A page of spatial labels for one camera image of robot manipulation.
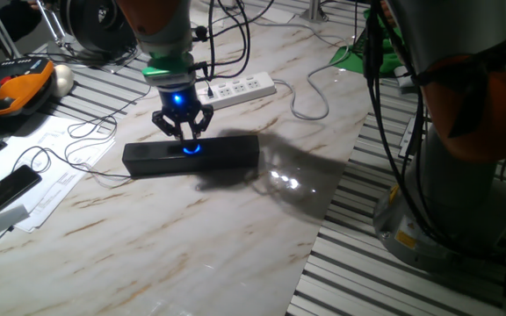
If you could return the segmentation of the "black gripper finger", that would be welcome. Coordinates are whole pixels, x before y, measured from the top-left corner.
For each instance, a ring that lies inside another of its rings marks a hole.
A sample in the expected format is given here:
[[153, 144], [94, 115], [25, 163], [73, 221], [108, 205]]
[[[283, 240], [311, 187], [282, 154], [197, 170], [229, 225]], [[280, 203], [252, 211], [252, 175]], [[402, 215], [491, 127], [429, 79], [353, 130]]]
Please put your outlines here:
[[197, 139], [209, 127], [214, 109], [211, 105], [201, 105], [196, 114], [188, 122], [193, 139]]
[[171, 124], [162, 111], [154, 111], [152, 113], [152, 122], [158, 127], [165, 135], [172, 136], [176, 140], [182, 139], [182, 130], [178, 123]]

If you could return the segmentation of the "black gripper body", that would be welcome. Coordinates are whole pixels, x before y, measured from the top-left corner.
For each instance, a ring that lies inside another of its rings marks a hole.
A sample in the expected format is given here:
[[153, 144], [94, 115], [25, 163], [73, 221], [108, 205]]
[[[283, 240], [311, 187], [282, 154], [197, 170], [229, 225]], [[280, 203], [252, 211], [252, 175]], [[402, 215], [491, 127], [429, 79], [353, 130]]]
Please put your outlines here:
[[193, 85], [159, 90], [162, 113], [169, 118], [195, 118], [201, 107]]

